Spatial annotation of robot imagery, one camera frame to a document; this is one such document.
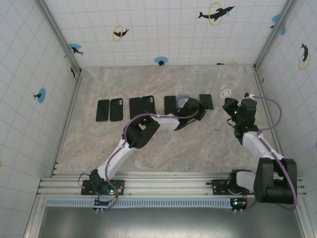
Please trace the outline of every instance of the gray marble surface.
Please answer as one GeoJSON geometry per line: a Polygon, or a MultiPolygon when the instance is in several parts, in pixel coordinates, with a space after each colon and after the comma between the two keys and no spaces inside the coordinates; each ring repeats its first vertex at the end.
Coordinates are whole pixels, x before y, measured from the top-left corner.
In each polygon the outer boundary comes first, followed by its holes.
{"type": "MultiPolygon", "coordinates": [[[[83,79],[70,120],[59,171],[91,171],[117,146],[129,122],[129,98],[153,95],[156,112],[163,115],[164,96],[211,94],[214,110],[201,121],[180,131],[158,131],[119,169],[122,172],[229,172],[233,168],[255,170],[257,160],[234,137],[222,109],[220,93],[230,89],[239,101],[246,92],[259,94],[251,65],[123,66],[94,67],[83,79]],[[123,121],[96,122],[100,99],[123,98],[123,121]]],[[[261,101],[256,124],[267,127],[261,101]]],[[[266,140],[272,143],[270,132],[266,140]]]]}

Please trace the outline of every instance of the phone case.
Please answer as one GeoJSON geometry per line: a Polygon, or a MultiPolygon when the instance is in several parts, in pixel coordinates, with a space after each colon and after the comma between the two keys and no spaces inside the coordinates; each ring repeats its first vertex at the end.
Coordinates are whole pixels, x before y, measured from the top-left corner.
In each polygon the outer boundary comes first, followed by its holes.
{"type": "Polygon", "coordinates": [[[201,103],[205,103],[207,105],[206,110],[213,110],[212,98],[210,94],[200,94],[199,99],[201,103]]]}
{"type": "Polygon", "coordinates": [[[107,121],[109,117],[109,99],[99,100],[97,104],[96,121],[107,121]]]}
{"type": "Polygon", "coordinates": [[[176,96],[164,97],[164,114],[174,113],[176,111],[176,96]]]}
{"type": "Polygon", "coordinates": [[[130,119],[142,113],[142,100],[141,98],[130,98],[130,119]]]}
{"type": "Polygon", "coordinates": [[[110,121],[120,120],[123,120],[123,99],[112,99],[110,101],[110,121]]]}
{"type": "Polygon", "coordinates": [[[147,110],[148,113],[156,114],[153,96],[142,97],[142,109],[147,110]]]}

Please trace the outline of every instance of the white tiled wall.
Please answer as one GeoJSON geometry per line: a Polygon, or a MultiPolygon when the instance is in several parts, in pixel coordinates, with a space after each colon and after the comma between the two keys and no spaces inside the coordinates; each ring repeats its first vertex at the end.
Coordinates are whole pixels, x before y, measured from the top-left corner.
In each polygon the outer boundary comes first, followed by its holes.
{"type": "MultiPolygon", "coordinates": [[[[255,63],[286,0],[220,0],[222,8],[234,8],[217,26],[198,19],[200,11],[209,13],[212,0],[46,2],[68,43],[81,45],[84,55],[75,56],[85,67],[155,65],[159,56],[169,65],[255,63]],[[116,42],[118,25],[129,31],[116,42]]],[[[218,8],[213,4],[211,14],[218,8]]]]}
{"type": "MultiPolygon", "coordinates": [[[[317,1],[300,0],[286,24],[286,34],[279,36],[260,71],[268,97],[282,106],[282,122],[277,127],[285,156],[295,158],[298,173],[317,214],[317,1]],[[299,69],[309,48],[306,69],[299,69]]],[[[277,108],[272,105],[275,120],[277,108]]]]}
{"type": "Polygon", "coordinates": [[[0,237],[22,236],[49,173],[74,86],[66,65],[34,0],[0,1],[0,237]]]}

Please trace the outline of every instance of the purple cable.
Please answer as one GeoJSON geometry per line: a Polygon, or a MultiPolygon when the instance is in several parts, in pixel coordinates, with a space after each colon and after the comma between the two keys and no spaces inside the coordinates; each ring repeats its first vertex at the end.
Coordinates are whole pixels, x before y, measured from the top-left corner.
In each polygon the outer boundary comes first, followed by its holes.
{"type": "MultiPolygon", "coordinates": [[[[278,106],[278,109],[279,109],[279,118],[277,120],[277,123],[269,128],[265,128],[265,129],[261,129],[258,131],[258,136],[260,135],[261,131],[263,130],[271,130],[273,128],[275,128],[281,121],[282,119],[282,108],[281,106],[279,105],[279,103],[271,98],[267,98],[267,97],[261,97],[261,96],[254,96],[254,98],[260,98],[260,99],[265,99],[265,100],[269,100],[271,102],[274,102],[277,106],[278,106]]],[[[284,166],[282,165],[282,163],[280,162],[280,160],[278,159],[278,157],[274,154],[274,152],[271,151],[271,148],[268,146],[268,144],[266,144],[264,142],[264,140],[262,138],[259,138],[259,141],[265,146],[265,148],[268,150],[268,152],[270,152],[272,154],[272,156],[274,157],[274,159],[276,160],[276,162],[278,163],[278,165],[280,166],[280,168],[282,169],[285,177],[286,177],[286,180],[288,182],[288,184],[290,185],[290,188],[291,188],[291,191],[292,191],[292,194],[293,194],[293,200],[294,200],[294,203],[293,203],[293,206],[288,208],[288,207],[284,207],[282,206],[281,204],[277,204],[278,206],[282,207],[283,209],[287,210],[287,211],[293,211],[296,209],[296,206],[297,206],[297,196],[296,196],[296,191],[295,191],[295,188],[294,188],[294,185],[291,181],[291,178],[289,177],[286,169],[284,168],[284,166]]]]}
{"type": "MultiPolygon", "coordinates": [[[[173,119],[189,119],[189,118],[193,118],[196,114],[198,113],[198,110],[190,115],[190,116],[186,116],[186,117],[176,117],[176,116],[157,116],[157,115],[154,115],[154,114],[150,114],[150,113],[144,113],[144,114],[140,114],[140,115],[137,115],[135,117],[133,117],[129,122],[128,124],[124,127],[124,130],[123,130],[123,137],[124,137],[124,142],[122,144],[122,146],[125,145],[125,143],[127,142],[127,130],[128,130],[128,127],[131,125],[131,123],[140,118],[140,117],[144,117],[144,116],[150,116],[150,117],[154,117],[154,118],[173,118],[173,119]]],[[[108,206],[107,208],[105,208],[104,210],[109,210],[111,207],[113,207],[118,199],[119,199],[119,191],[118,189],[110,182],[109,178],[108,178],[108,167],[109,167],[109,163],[110,161],[113,159],[113,157],[121,150],[121,147],[119,149],[117,149],[111,156],[110,158],[108,159],[108,162],[107,162],[107,165],[106,165],[106,169],[105,169],[105,176],[106,176],[106,181],[108,182],[108,184],[115,190],[115,200],[114,202],[108,206]]]]}

